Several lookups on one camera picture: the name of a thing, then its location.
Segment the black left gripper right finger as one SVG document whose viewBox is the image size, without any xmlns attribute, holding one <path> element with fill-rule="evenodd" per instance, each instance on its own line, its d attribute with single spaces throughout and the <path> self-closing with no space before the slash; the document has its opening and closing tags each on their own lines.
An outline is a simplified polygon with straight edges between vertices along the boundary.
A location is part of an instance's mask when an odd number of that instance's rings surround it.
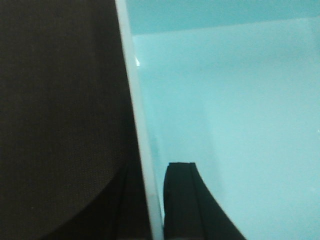
<svg viewBox="0 0 320 240">
<path fill-rule="evenodd" d="M 163 185 L 167 240 L 243 240 L 202 180 L 195 163 L 171 162 Z"/>
</svg>

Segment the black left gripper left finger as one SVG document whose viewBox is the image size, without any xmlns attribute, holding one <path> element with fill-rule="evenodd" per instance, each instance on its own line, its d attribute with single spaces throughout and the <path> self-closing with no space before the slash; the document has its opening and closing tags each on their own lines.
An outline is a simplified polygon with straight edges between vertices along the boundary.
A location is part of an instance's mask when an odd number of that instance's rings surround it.
<svg viewBox="0 0 320 240">
<path fill-rule="evenodd" d="M 139 161 L 124 166 L 79 214 L 46 240 L 149 240 L 151 227 Z"/>
</svg>

